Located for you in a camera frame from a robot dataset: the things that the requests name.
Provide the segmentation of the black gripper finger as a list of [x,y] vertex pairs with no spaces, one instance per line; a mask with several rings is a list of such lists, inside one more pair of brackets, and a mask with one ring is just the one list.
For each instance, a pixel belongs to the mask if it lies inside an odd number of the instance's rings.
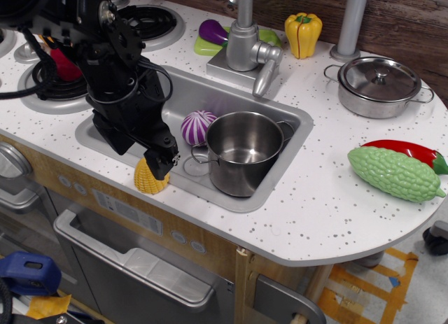
[[156,180],[163,180],[180,160],[179,154],[166,156],[154,150],[147,150],[144,153],[144,157],[148,168]]

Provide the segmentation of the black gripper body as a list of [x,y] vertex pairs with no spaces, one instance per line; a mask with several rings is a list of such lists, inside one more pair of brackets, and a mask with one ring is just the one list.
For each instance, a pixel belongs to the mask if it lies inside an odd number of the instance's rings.
[[138,143],[150,167],[176,164],[176,139],[162,120],[162,107],[174,91],[164,68],[146,57],[131,66],[115,57],[86,61],[85,78],[94,125],[115,152],[123,155]]

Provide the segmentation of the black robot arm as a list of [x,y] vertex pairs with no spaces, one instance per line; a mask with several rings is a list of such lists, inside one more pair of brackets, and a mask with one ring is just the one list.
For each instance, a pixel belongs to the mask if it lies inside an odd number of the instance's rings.
[[141,54],[138,31],[111,0],[1,0],[1,27],[23,35],[45,71],[35,86],[4,92],[2,99],[26,97],[52,84],[56,64],[36,39],[47,38],[80,69],[94,125],[112,149],[124,154],[135,143],[143,146],[154,177],[165,178],[179,153],[162,120],[172,91],[163,89],[159,77],[164,69]]

